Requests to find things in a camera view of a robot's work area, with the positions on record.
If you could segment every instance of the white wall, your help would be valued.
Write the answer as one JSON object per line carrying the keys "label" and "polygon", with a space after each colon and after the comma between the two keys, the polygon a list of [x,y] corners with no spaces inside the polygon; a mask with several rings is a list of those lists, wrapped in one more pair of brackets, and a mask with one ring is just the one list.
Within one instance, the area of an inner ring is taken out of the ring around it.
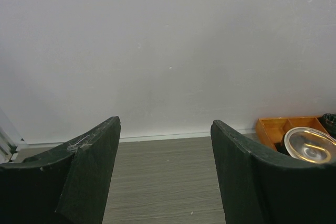
{"label": "white wall", "polygon": [[336,106],[336,0],[0,0],[0,107],[28,143]]}

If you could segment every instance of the white baseboard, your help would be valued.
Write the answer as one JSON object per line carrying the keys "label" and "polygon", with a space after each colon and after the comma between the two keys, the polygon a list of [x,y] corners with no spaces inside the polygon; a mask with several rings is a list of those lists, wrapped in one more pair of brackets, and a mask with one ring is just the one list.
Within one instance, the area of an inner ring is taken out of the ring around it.
{"label": "white baseboard", "polygon": [[[237,130],[240,134],[253,134],[256,133],[254,129],[249,130]],[[155,140],[172,140],[172,139],[184,139],[184,138],[197,138],[197,137],[210,137],[210,132],[198,132],[198,133],[187,133],[187,134],[172,134],[172,135],[162,135],[162,136],[137,136],[137,137],[125,137],[120,138],[119,143],[129,143],[129,142],[142,142],[142,141],[155,141]],[[28,144],[28,148],[48,148],[56,147],[63,142],[55,143],[34,143]]]}

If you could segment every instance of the orange wooden tray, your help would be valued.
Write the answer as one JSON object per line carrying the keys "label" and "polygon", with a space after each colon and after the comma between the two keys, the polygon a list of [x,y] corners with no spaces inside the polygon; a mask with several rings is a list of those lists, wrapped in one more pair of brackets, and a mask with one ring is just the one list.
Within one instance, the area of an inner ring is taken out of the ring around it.
{"label": "orange wooden tray", "polygon": [[320,123],[320,117],[259,118],[256,132],[262,144],[276,151],[276,146],[281,143],[284,134],[295,127],[309,127],[329,134]]}

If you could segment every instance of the wooden box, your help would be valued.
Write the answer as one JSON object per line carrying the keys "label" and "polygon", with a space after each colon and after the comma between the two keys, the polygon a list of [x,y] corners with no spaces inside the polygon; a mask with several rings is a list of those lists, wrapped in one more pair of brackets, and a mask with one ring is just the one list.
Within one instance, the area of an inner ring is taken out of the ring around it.
{"label": "wooden box", "polygon": [[309,127],[328,134],[320,123],[319,118],[320,116],[259,118],[256,132],[262,144],[276,151],[284,134],[295,127]]}

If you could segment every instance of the metal lid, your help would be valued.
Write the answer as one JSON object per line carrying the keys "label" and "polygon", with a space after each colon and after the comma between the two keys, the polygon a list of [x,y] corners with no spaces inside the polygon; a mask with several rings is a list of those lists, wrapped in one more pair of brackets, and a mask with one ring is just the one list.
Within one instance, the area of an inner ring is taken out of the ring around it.
{"label": "metal lid", "polygon": [[336,140],[308,127],[290,129],[284,136],[285,147],[294,158],[316,164],[336,158]]}

